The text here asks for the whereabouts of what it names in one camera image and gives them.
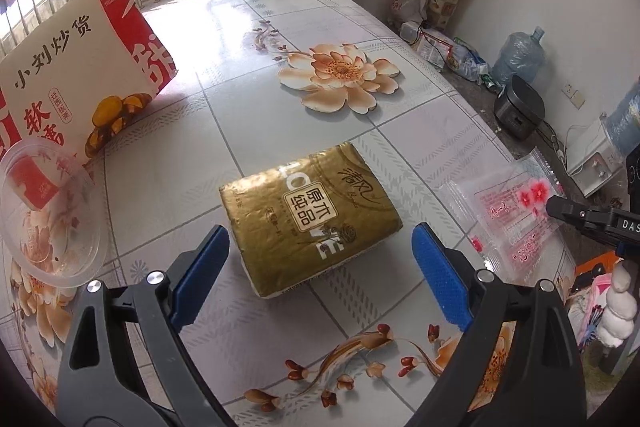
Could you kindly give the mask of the right hand in white glove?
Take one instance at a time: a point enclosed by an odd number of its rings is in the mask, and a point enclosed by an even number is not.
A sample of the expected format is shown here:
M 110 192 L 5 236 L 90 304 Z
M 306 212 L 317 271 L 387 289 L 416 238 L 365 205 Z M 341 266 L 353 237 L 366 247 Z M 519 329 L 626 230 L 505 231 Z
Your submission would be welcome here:
M 618 348 L 634 331 L 638 313 L 637 299 L 629 291 L 631 275 L 623 262 L 614 265 L 611 286 L 605 295 L 605 308 L 596 329 L 604 347 Z

